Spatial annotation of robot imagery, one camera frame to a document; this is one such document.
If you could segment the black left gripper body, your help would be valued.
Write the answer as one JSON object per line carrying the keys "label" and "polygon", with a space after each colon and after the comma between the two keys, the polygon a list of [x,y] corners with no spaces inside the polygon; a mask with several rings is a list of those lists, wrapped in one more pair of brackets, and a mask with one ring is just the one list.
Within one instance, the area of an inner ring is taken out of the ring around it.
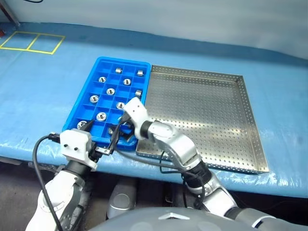
{"label": "black left gripper body", "polygon": [[103,155],[109,156],[111,150],[108,148],[98,147],[97,143],[91,142],[91,150],[89,152],[89,158],[93,162],[97,163]]}

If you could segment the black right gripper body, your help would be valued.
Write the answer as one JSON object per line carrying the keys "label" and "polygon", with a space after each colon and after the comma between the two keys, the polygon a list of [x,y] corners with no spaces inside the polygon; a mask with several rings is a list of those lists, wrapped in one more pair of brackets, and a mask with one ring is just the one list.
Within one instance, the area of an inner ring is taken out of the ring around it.
{"label": "black right gripper body", "polygon": [[120,117],[119,122],[121,122],[119,130],[119,138],[121,141],[130,141],[134,136],[134,126],[130,120],[124,120]]}

